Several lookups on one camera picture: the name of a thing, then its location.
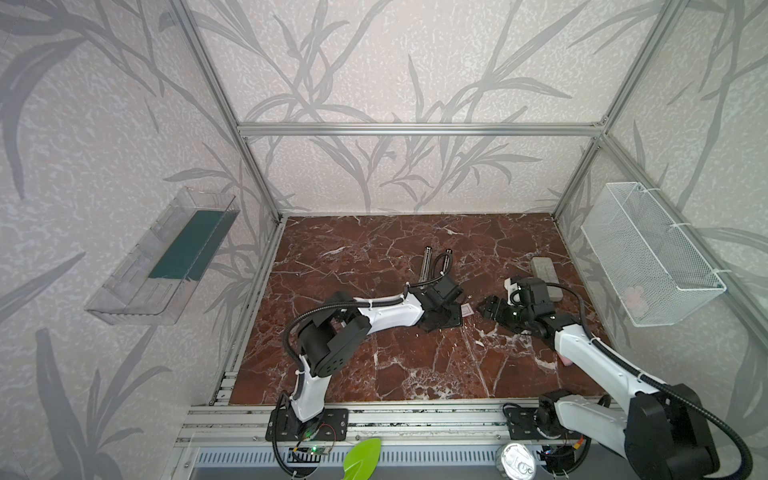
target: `white wire mesh basket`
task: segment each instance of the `white wire mesh basket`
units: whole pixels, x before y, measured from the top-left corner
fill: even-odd
[[[635,326],[673,325],[726,289],[642,184],[606,184],[581,229]]]

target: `small card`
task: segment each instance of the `small card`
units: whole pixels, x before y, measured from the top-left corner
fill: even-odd
[[[469,305],[469,303],[462,303],[462,316],[470,316],[474,312],[472,311],[472,307]]]

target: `metal rod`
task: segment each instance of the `metal rod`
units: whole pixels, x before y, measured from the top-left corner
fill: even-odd
[[[225,372],[236,372],[240,369],[240,364],[243,362],[245,356],[245,349],[248,345],[248,339],[250,333],[253,330],[253,324],[256,321],[256,314],[259,310],[259,305],[264,297],[266,291],[266,284],[270,278],[270,272],[272,271],[272,265],[277,255],[277,247],[280,245],[280,239],[283,238],[285,232],[286,222],[288,217],[285,216],[277,225],[277,228],[270,236],[269,242],[264,253],[262,263],[259,265],[257,274],[253,277],[253,283],[251,290],[248,293],[247,301],[243,307],[240,317],[237,320],[237,324],[233,330],[234,334],[230,339],[227,349],[227,357],[224,362],[221,363],[219,371],[216,375],[215,390],[212,392],[210,398],[211,401],[216,401],[216,394],[221,388],[221,381]]]
[[[637,162],[631,159],[626,150],[612,136],[609,134],[603,136],[600,143],[605,146],[604,151],[614,158],[617,167],[630,181],[640,182],[647,189],[657,188],[651,178],[645,173],[645,170],[640,168]],[[728,266],[723,264],[720,256],[711,249],[698,230],[690,225],[685,216],[660,190],[651,190],[650,194],[659,201],[659,204],[670,214],[675,223],[680,224],[680,230],[690,239],[697,250],[701,252],[704,259],[713,268],[726,270],[718,273],[727,288],[722,297],[736,317],[741,320],[747,331],[752,333],[763,344],[764,348],[768,349],[768,316],[766,316],[759,303],[753,298],[741,280],[728,271]]]
[[[602,131],[596,124],[337,124],[337,123],[242,123],[244,137],[270,135],[497,135],[593,137]]]
[[[568,180],[568,183],[565,185],[565,190],[563,190],[563,194],[560,196],[558,204],[554,206],[554,212],[552,212],[552,216],[555,220],[559,219],[565,211],[568,202],[571,201],[571,198],[581,185],[581,179],[587,174],[594,162],[594,158],[598,155],[598,139],[599,137],[592,137],[592,140],[587,146],[587,150],[581,155],[581,160],[579,160],[576,170],[571,174],[571,179]]]
[[[589,167],[592,165],[595,154],[597,153],[596,140],[598,140],[600,135],[602,135],[604,132],[608,132],[621,115],[621,112],[624,110],[624,107],[626,107],[630,96],[637,89],[637,86],[639,85],[642,77],[645,75],[645,72],[650,67],[654,58],[656,58],[656,55],[658,55],[658,52],[663,47],[667,37],[669,37],[670,33],[674,30],[674,26],[677,24],[677,21],[683,14],[683,10],[685,9],[685,5],[687,3],[688,0],[667,0],[667,2],[662,7],[661,12],[656,17],[654,26],[651,27],[650,31],[648,32],[645,43],[643,43],[640,52],[637,54],[637,57],[634,59],[634,62],[629,69],[629,72],[627,72],[627,75],[621,82],[621,86],[619,87],[616,96],[611,102],[611,106],[608,107],[606,114],[603,116],[601,132],[600,134],[595,135],[595,137],[598,138],[592,139],[593,141],[590,143],[587,151],[581,157],[579,165],[574,170],[574,174],[571,175],[571,179],[565,186],[565,190],[560,196],[558,204],[554,208],[553,216],[556,220],[562,215],[566,205],[568,205],[568,202],[571,201],[574,194],[578,190],[579,185],[581,185],[581,182],[587,175]]]
[[[688,0],[667,0],[662,7],[661,12],[656,17],[654,26],[648,32],[647,39],[640,53],[637,54],[627,76],[624,77],[624,81],[611,102],[611,106],[608,107],[608,111],[603,118],[603,132],[609,132],[616,120],[618,120],[624,107],[627,106],[630,96],[637,90],[637,86],[640,84],[643,76],[648,72],[648,68],[664,46],[664,42],[674,30],[677,21],[680,20],[680,16],[683,14],[687,4]]]
[[[429,266],[432,263],[432,247],[424,248],[424,259],[422,260],[422,272],[419,274],[419,282],[429,280]]]
[[[449,249],[449,248],[446,248],[446,249],[445,249],[445,252],[446,252],[446,253],[447,253],[449,256],[453,254],[453,250],[451,250],[451,249]],[[450,260],[449,260],[449,258],[448,258],[448,257],[446,257],[446,258],[444,258],[444,259],[442,260],[442,270],[441,270],[441,271],[442,271],[443,273],[445,273],[445,272],[447,272],[447,271],[448,271],[448,262],[449,262],[449,261],[450,261]]]
[[[243,158],[253,181],[256,182],[256,186],[259,188],[263,200],[266,201],[269,206],[272,218],[275,221],[280,221],[280,211],[277,209],[277,203],[272,198],[272,194],[270,194],[270,190],[266,186],[266,181],[259,170],[256,159],[253,158],[253,153],[250,151],[248,145],[246,145],[240,132],[237,131],[237,119],[235,118],[232,107],[227,101],[227,96],[224,94],[224,90],[221,87],[221,82],[214,70],[214,64],[211,62],[205,51],[202,37],[192,18],[192,12],[187,7],[184,0],[169,0],[169,2],[179,20],[179,26],[184,33],[184,37],[187,39],[187,43],[197,62],[197,66],[200,67],[200,70],[205,77],[205,81],[208,84],[208,88],[216,100],[219,111],[224,118],[225,126],[235,143],[235,148],[240,152],[240,156]]]

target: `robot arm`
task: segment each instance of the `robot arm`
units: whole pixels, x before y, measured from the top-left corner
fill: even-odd
[[[396,326],[419,326],[427,332],[461,326],[461,307],[455,300],[463,293],[448,275],[424,288],[406,287],[404,293],[378,299],[362,299],[339,292],[326,303],[369,306],[318,312],[298,326],[299,359],[296,388],[290,397],[293,430],[311,432],[319,424],[331,375],[341,369],[366,336]],[[395,305],[375,306],[381,303]]]
[[[666,386],[642,373],[581,325],[583,313],[579,322],[570,314],[556,313],[543,280],[505,285],[507,301],[489,297],[481,308],[484,316],[516,333],[530,330],[581,367],[621,407],[609,409],[564,390],[551,392],[540,398],[536,412],[541,431],[580,432],[625,457],[643,480],[701,478],[720,468],[707,420],[694,410],[703,411],[693,390],[682,384]]]

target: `pink object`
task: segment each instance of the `pink object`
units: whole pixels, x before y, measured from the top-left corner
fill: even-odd
[[[624,291],[624,305],[633,316],[643,316],[650,306],[645,300],[645,288],[642,285],[630,286]]]
[[[558,353],[558,356],[560,357],[560,360],[562,360],[563,365],[571,366],[571,365],[574,364],[570,359],[565,358],[564,356],[560,355],[559,353]]]

